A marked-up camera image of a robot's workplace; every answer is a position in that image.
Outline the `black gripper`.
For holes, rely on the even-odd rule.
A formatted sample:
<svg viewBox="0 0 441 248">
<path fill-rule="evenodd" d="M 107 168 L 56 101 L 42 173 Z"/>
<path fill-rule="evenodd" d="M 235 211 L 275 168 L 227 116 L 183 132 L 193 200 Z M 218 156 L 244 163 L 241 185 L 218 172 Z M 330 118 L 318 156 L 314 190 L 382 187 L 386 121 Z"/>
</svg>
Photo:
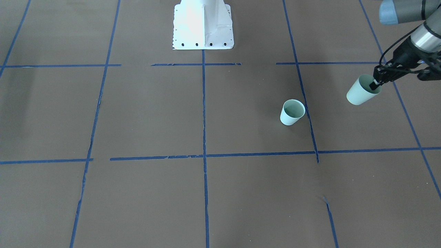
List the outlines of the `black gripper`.
<svg viewBox="0 0 441 248">
<path fill-rule="evenodd" d="M 375 66 L 373 70 L 374 80 L 369 84 L 371 91 L 376 91 L 379 88 L 378 83 L 387 83 L 388 74 L 417 74 L 425 72 L 426 69 L 419 69 L 417 71 L 412 71 L 412 69 L 417 68 L 423 60 L 426 52 L 421 50 L 410 37 L 406 38 L 402 44 L 393 52 L 393 58 L 386 63 L 386 69 L 383 66 Z"/>
</svg>

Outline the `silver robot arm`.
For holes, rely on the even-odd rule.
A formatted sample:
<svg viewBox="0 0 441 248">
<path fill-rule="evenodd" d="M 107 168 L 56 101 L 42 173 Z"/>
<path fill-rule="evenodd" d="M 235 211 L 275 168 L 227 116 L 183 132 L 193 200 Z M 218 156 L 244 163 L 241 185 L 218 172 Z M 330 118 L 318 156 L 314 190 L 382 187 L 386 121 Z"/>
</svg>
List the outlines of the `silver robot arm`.
<svg viewBox="0 0 441 248">
<path fill-rule="evenodd" d="M 373 71 L 369 89 L 408 74 L 421 81 L 440 80 L 441 10 L 439 0 L 384 0 L 379 20 L 384 25 L 422 21 L 418 27 L 400 38 L 398 47 L 387 63 L 379 63 Z"/>
</svg>

